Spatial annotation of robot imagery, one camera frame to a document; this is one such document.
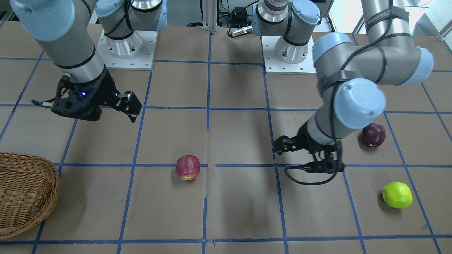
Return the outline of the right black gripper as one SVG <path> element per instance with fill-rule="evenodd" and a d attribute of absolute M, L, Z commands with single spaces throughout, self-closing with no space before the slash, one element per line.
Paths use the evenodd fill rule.
<path fill-rule="evenodd" d="M 71 82 L 64 74 L 50 110 L 62 117 L 95 122 L 100 119 L 102 105 L 123 112 L 132 123 L 142 110 L 142 103 L 133 91 L 118 92 L 106 67 L 97 78 L 82 84 Z"/>

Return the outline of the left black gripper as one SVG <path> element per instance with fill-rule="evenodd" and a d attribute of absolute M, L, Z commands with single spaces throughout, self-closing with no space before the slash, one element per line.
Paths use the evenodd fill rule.
<path fill-rule="evenodd" d="M 312 155 L 313 161 L 301 165 L 301 169 L 308 173 L 327 173 L 332 175 L 335 172 L 344 172 L 345 165 L 342 162 L 342 146 L 337 141 L 332 145 L 317 143 L 307 131 L 307 123 L 298 130 L 297 136 L 280 136 L 273 142 L 274 152 L 282 155 L 286 152 L 307 150 Z"/>

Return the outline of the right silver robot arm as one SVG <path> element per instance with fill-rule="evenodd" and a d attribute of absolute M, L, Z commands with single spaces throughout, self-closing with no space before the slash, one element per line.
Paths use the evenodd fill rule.
<path fill-rule="evenodd" d="M 109 55 L 130 59 L 131 68 L 137 68 L 136 59 L 147 54 L 140 31 L 166 29 L 166 0 L 11 0 L 10 6 L 63 72 L 55 97 L 33 104 L 62 117 L 91 122 L 99 120 L 101 106 L 107 106 L 136 121 L 142 103 L 133 91 L 117 90 L 87 26 L 96 13 Z"/>

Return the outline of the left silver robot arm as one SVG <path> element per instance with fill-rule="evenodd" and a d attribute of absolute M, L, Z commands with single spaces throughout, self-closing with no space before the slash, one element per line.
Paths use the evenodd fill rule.
<path fill-rule="evenodd" d="M 308 173 L 344 171 L 341 139 L 379 117 L 386 106 L 378 85 L 413 85 L 432 72 L 434 57 L 414 45 L 409 13 L 402 0 L 363 0 L 368 45 L 355 46 L 347 34 L 331 32 L 312 47 L 323 106 L 294 137 L 281 136 L 274 151 L 307 150 L 314 161 L 299 165 Z"/>

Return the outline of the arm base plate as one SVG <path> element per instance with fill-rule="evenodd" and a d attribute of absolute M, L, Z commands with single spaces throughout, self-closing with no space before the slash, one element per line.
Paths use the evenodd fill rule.
<path fill-rule="evenodd" d="M 113 40 L 102 34 L 96 49 L 110 70 L 151 71 L 158 35 L 157 31 L 134 31 L 129 38 Z"/>
<path fill-rule="evenodd" d="M 312 37 L 303 46 L 288 44 L 281 36 L 261 36 L 261 42 L 267 74 L 316 74 Z"/>

